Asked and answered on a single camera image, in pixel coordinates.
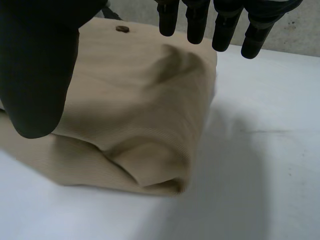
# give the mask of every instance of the white surface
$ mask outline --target white surface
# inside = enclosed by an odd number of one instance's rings
[[[0,151],[0,239],[319,240],[320,58],[231,46],[217,74],[187,193],[62,187]]]

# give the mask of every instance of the gray wall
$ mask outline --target gray wall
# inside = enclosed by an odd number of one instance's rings
[[[111,0],[111,9],[122,19],[158,25],[157,4],[153,0]],[[186,31],[186,6],[181,2],[177,30]],[[211,6],[205,36],[212,38],[217,14]],[[242,45],[249,25],[244,11],[232,44]],[[294,54],[320,57],[320,0],[304,0],[300,7],[287,13],[273,27],[263,48]]]

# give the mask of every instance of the beige corduroy fabric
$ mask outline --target beige corduroy fabric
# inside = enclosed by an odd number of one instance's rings
[[[129,27],[129,33],[116,26]],[[174,195],[188,185],[216,78],[211,41],[161,36],[155,26],[94,18],[60,124],[24,139],[0,112],[0,147],[62,185]]]

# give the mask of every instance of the folded fabric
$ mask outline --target folded fabric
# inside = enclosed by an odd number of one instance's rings
[[[188,185],[216,64],[208,39],[192,45],[183,33],[164,37],[155,26],[94,18],[80,29],[56,130],[25,139],[0,112],[0,147],[58,184],[179,194]]]

